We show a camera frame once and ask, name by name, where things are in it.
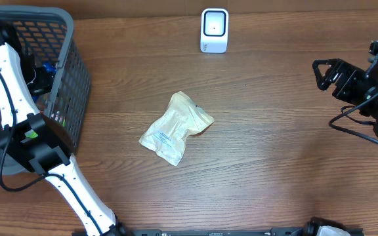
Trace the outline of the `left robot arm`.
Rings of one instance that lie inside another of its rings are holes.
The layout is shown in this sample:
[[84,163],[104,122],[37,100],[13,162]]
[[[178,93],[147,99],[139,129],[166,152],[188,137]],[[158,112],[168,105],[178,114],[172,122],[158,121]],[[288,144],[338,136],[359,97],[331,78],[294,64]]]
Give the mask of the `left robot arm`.
[[48,80],[22,52],[14,26],[0,20],[0,148],[39,176],[17,190],[46,180],[77,214],[87,235],[130,235],[80,171],[65,128],[35,105],[34,88]]

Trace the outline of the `white barcode scanner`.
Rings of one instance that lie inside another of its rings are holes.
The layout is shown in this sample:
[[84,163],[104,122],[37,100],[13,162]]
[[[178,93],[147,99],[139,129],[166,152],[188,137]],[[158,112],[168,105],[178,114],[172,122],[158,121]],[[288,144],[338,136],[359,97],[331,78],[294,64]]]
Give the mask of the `white barcode scanner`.
[[201,14],[200,51],[222,54],[228,47],[228,11],[208,8]]

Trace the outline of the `blue Oreo cookie pack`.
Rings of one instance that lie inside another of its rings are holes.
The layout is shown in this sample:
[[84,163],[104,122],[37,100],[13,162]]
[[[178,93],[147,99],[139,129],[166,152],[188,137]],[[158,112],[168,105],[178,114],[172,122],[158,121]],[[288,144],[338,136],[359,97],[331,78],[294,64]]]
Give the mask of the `blue Oreo cookie pack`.
[[34,102],[41,95],[51,91],[57,69],[50,62],[45,62],[41,67],[36,69],[36,72],[39,73],[39,75],[36,75],[36,78],[39,80],[33,89],[32,99]]

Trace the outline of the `beige paper pouch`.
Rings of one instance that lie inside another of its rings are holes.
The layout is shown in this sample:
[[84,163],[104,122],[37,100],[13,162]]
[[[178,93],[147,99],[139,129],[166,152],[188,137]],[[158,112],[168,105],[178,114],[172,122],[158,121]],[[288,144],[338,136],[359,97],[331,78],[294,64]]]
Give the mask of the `beige paper pouch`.
[[165,113],[142,135],[139,143],[177,166],[186,149],[186,139],[214,123],[214,118],[182,91],[172,95]]

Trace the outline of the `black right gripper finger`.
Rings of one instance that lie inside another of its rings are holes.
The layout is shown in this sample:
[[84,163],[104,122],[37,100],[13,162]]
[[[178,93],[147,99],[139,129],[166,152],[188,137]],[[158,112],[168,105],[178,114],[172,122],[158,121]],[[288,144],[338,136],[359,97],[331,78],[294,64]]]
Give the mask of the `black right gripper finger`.
[[327,69],[322,73],[319,69],[319,64],[313,65],[314,74],[316,76],[316,84],[320,90],[327,90],[331,84],[336,82],[339,73],[339,64],[329,65],[327,64]]
[[335,66],[340,61],[341,61],[341,59],[339,59],[339,58],[315,60],[312,63],[312,67],[317,68],[319,65],[328,65],[329,67],[332,67],[332,66]]

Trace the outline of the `green snack packet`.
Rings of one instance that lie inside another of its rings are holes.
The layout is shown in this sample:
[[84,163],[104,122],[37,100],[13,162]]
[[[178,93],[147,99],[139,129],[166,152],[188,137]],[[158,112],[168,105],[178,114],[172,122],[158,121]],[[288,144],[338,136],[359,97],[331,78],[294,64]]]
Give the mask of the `green snack packet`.
[[50,118],[59,123],[62,127],[66,126],[66,116],[62,111],[52,112]]

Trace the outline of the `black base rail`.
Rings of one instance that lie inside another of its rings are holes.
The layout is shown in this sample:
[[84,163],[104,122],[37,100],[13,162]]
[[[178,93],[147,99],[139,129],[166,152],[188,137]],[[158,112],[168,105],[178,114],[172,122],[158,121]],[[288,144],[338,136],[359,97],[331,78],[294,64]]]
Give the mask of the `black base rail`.
[[347,229],[343,224],[312,217],[303,227],[273,227],[258,231],[162,231],[160,229],[127,229],[121,222],[111,226],[102,236],[317,236],[350,235],[364,236],[361,228]]

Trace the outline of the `grey plastic mesh basket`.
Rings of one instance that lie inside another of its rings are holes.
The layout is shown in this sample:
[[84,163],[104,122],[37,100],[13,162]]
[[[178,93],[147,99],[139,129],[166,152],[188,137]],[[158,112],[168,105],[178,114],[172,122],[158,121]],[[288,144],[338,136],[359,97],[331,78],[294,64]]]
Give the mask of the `grey plastic mesh basket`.
[[77,146],[91,78],[74,43],[72,17],[56,7],[0,5],[0,20],[16,28],[23,53],[34,55],[36,66],[50,62],[57,69],[51,91],[37,99],[37,107],[49,118],[52,112],[62,111],[64,128]]

